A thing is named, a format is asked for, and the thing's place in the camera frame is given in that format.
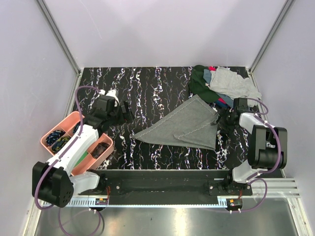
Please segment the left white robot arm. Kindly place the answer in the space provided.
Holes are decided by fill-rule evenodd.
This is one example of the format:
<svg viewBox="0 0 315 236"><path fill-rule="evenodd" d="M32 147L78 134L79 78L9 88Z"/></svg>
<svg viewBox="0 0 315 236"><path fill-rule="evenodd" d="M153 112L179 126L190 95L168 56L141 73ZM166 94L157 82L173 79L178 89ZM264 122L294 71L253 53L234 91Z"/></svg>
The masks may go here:
<svg viewBox="0 0 315 236"><path fill-rule="evenodd" d="M134 115L127 101L120 102L118 91L96 90L96 99L91 112L83 116L79 111L79 127L70 140L46 162L37 162L32 169L32 195L35 204L43 209L40 200L50 206L65 207L73 196L87 190L100 195L106 190L106 182L100 175L87 168L79 174L73 169L89 147L96 147L102 135L112 126L131 123Z"/></svg>

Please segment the grey cloth napkin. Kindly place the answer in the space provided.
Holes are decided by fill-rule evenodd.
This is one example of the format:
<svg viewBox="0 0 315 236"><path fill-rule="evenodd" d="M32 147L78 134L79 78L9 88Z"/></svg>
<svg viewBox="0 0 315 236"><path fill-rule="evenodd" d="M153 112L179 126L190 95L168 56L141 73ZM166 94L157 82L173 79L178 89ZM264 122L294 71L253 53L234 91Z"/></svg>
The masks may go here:
<svg viewBox="0 0 315 236"><path fill-rule="evenodd" d="M194 95L133 138L149 144L214 150L217 119L218 113Z"/></svg>

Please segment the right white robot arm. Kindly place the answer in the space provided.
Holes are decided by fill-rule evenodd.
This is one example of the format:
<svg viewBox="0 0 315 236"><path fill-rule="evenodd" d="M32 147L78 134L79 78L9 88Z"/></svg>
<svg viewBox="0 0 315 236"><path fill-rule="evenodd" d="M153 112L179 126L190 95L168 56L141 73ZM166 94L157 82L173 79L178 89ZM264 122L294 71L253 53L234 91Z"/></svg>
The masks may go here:
<svg viewBox="0 0 315 236"><path fill-rule="evenodd" d="M236 194L241 185L255 177L287 165L287 129L263 120L268 113L268 107L259 99L235 98L232 111L220 116L219 121L228 130L239 126L250 134L247 160L229 171L224 179L223 188L229 195Z"/></svg>

